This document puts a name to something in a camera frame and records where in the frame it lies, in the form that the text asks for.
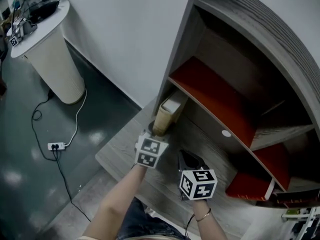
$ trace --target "blue jeans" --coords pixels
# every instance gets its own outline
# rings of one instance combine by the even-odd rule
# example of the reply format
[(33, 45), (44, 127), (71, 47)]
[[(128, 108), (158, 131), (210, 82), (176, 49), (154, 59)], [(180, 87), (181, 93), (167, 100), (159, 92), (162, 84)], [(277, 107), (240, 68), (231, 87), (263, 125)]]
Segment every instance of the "blue jeans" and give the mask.
[(124, 240), (148, 235), (160, 235), (177, 238), (178, 240), (190, 240), (162, 219), (153, 218), (149, 214), (146, 214), (141, 201), (134, 198), (126, 212), (117, 239)]

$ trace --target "desk surface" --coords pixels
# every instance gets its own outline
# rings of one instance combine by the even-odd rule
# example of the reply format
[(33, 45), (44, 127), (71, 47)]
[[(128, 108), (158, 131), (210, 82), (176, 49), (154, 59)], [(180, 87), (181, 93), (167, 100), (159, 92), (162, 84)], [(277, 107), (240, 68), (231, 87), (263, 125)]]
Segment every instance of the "desk surface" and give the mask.
[[(141, 110), (95, 155), (98, 162), (117, 181), (128, 173), (134, 163), (135, 142), (141, 131), (148, 126), (154, 104), (155, 101)], [(208, 203), (228, 239), (240, 240), (254, 221), (255, 215), (263, 209), (244, 200), (226, 196), (225, 189), (237, 171), (227, 159), (227, 154), (184, 115), (180, 116), (170, 139), (169, 149), (157, 168), (148, 169), (137, 197), (158, 214), (182, 228), (185, 227), (193, 211), (191, 202), (182, 202), (179, 196), (176, 154), (181, 148), (198, 154), (214, 169), (218, 185)], [(195, 220), (189, 227), (191, 232), (199, 234)]]
[[(21, 43), (19, 43), (15, 47), (12, 47), (11, 57), (17, 58), (21, 55), (24, 55), (31, 48), (50, 36), (55, 28), (59, 26), (67, 16), (69, 8), (70, 3), (68, 0), (60, 1), (60, 4), (55, 10), (54, 14), (38, 23), (38, 28), (32, 34), (27, 36)], [(8, 31), (7, 36), (8, 35), (11, 35), (11, 29)]]

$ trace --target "red book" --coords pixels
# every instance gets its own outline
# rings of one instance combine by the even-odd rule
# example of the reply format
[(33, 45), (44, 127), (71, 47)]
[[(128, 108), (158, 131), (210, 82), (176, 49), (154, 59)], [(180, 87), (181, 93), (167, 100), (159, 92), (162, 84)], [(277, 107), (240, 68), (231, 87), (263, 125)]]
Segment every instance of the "red book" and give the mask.
[(271, 177), (259, 177), (238, 171), (225, 193), (232, 198), (267, 201), (274, 187), (275, 180)]

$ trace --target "power cord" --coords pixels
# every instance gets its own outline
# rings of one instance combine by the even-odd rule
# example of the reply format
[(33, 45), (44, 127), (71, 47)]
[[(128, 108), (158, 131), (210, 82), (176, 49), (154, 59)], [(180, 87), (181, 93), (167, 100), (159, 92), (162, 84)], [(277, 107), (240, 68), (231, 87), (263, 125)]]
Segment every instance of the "power cord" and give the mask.
[(56, 161), (56, 164), (58, 165), (58, 168), (59, 168), (59, 171), (60, 171), (60, 174), (63, 178), (63, 182), (64, 182), (64, 186), (65, 186), (65, 189), (66, 189), (66, 192), (68, 193), (68, 196), (69, 196), (69, 199), (70, 199), (70, 203), (79, 210), (80, 213), (82, 213), (86, 219), (91, 222), (91, 220), (88, 218), (88, 216), (78, 207), (74, 204), (74, 202), (72, 201), (72, 197), (71, 197), (71, 194), (69, 192), (69, 187), (68, 187), (68, 184), (67, 184), (67, 180), (66, 180), (66, 177), (64, 175), (64, 173), (62, 172), (62, 169), (61, 169), (61, 166), (60, 166), (60, 162), (58, 160), (58, 148), (59, 148), (59, 145), (52, 145), (51, 146), (51, 149), (52, 149), (52, 153), (53, 153), (53, 156), (55, 158), (55, 161)]
[(192, 219), (194, 218), (194, 214), (191, 216), (191, 218), (189, 219), (188, 223), (186, 224), (186, 227), (185, 227), (185, 231), (184, 231), (184, 236), (185, 237), (188, 237), (189, 238), (189, 235), (188, 235), (188, 232), (187, 232), (187, 229), (189, 227), (189, 224), (191, 223)]
[[(59, 171), (60, 171), (60, 174), (61, 174), (61, 176), (62, 176), (62, 178), (63, 178), (63, 182), (64, 182), (64, 186), (65, 186), (66, 192), (67, 192), (67, 194), (68, 194), (68, 196), (69, 196), (69, 200), (70, 200), (71, 204), (74, 205), (74, 207), (76, 207), (76, 208), (86, 217), (86, 219), (87, 219), (89, 222), (91, 222), (91, 220), (88, 218), (88, 216), (87, 216), (78, 206), (76, 206), (76, 205), (73, 203), (73, 201), (72, 201), (72, 197), (71, 197), (71, 194), (70, 194), (70, 192), (69, 192), (67, 180), (66, 180), (66, 177), (65, 177), (64, 173), (62, 172), (62, 169), (61, 169), (61, 166), (60, 166), (60, 162), (59, 162), (59, 161), (60, 161), (60, 158), (61, 158), (61, 156), (60, 156), (60, 158), (59, 158), (59, 153), (58, 153), (59, 145), (56, 144), (56, 145), (52, 145), (52, 146), (51, 146), (51, 149), (52, 149), (52, 153), (53, 153), (54, 158), (48, 158), (48, 157), (46, 157), (45, 154), (44, 154), (44, 152), (43, 152), (43, 150), (42, 150), (42, 148), (41, 148), (41, 146), (40, 146), (40, 142), (39, 142), (39, 139), (38, 139), (38, 135), (37, 135), (37, 132), (36, 132), (36, 130), (35, 130), (35, 128), (34, 128), (34, 121), (39, 121), (39, 120), (41, 120), (41, 118), (42, 118), (42, 112), (41, 112), (40, 110), (38, 110), (38, 108), (39, 108), (41, 105), (43, 105), (43, 104), (47, 103), (48, 101), (50, 101), (54, 96), (55, 96), (55, 93), (50, 89), (49, 92), (48, 92), (46, 101), (40, 102), (40, 103), (35, 107), (35, 109), (34, 109), (33, 112), (32, 112), (32, 116), (31, 116), (31, 127), (32, 127), (32, 130), (33, 130), (33, 133), (34, 133), (36, 142), (37, 142), (37, 144), (38, 144), (40, 153), (41, 153), (41, 155), (43, 156), (43, 158), (44, 158), (45, 160), (48, 160), (48, 161), (52, 161), (52, 162), (56, 162), (56, 163), (57, 163), (58, 168), (59, 168)], [(73, 136), (72, 136), (72, 138), (71, 138), (71, 140), (70, 140), (70, 142), (69, 142), (68, 145), (70, 145), (71, 141), (73, 140), (73, 138), (75, 137), (75, 135), (76, 135), (76, 133), (77, 133), (77, 130), (78, 130), (78, 119), (77, 119), (77, 116), (78, 116), (79, 111), (80, 111), (81, 108), (83, 107), (86, 98), (87, 98), (87, 89), (85, 89), (85, 98), (84, 98), (84, 101), (83, 101), (83, 103), (82, 103), (82, 106), (80, 107), (80, 109), (78, 110), (78, 112), (76, 113), (76, 116), (75, 116), (75, 120), (76, 120), (75, 133), (73, 134)]]

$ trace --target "round table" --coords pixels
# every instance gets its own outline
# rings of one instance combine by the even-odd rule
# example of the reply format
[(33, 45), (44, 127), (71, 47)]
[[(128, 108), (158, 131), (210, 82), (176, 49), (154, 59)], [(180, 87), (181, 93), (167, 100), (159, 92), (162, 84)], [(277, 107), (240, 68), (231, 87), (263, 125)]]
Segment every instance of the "round table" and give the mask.
[(33, 33), (12, 47), (11, 57), (25, 56), (62, 102), (74, 104), (85, 93), (85, 83), (59, 27), (69, 8), (69, 1), (61, 1), (50, 17), (37, 24)]

